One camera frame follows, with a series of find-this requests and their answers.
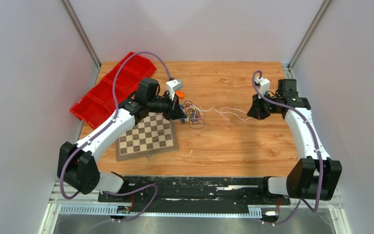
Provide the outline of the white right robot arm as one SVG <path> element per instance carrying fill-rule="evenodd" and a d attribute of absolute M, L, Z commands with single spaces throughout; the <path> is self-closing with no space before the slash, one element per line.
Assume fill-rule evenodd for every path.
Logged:
<path fill-rule="evenodd" d="M 256 94 L 248 117 L 263 120 L 280 114 L 294 138 L 298 161 L 284 177 L 266 176 L 265 186 L 259 189 L 259 198 L 272 203 L 278 195 L 296 199 L 331 200 L 341 176 L 342 165 L 332 160 L 315 130 L 311 106 L 307 98 L 300 97 L 294 79 L 280 79 L 275 92 L 270 91 L 270 81 L 253 78 Z"/>

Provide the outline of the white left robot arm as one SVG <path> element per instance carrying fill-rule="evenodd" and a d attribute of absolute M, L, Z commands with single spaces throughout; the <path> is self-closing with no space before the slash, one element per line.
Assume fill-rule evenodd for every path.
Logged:
<path fill-rule="evenodd" d="M 76 143 L 65 142 L 59 150 L 57 177 L 65 194 L 68 184 L 81 194 L 102 191 L 110 193 L 118 202 L 128 199 L 130 190 L 124 180 L 114 173 L 101 172 L 97 162 L 104 152 L 124 133 L 131 130 L 150 113 L 161 113 L 166 120 L 185 118 L 176 94 L 183 87 L 178 79 L 166 82 L 166 90 L 158 95 L 159 82 L 144 78 L 138 89 L 122 101 L 112 115 L 88 136 Z"/>

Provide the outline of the orange pipe elbow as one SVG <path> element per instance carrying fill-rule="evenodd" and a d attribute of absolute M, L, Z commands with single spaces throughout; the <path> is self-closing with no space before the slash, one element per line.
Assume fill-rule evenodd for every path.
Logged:
<path fill-rule="evenodd" d="M 179 99 L 185 98 L 185 94 L 183 92 L 176 91 L 176 95 L 178 96 Z"/>

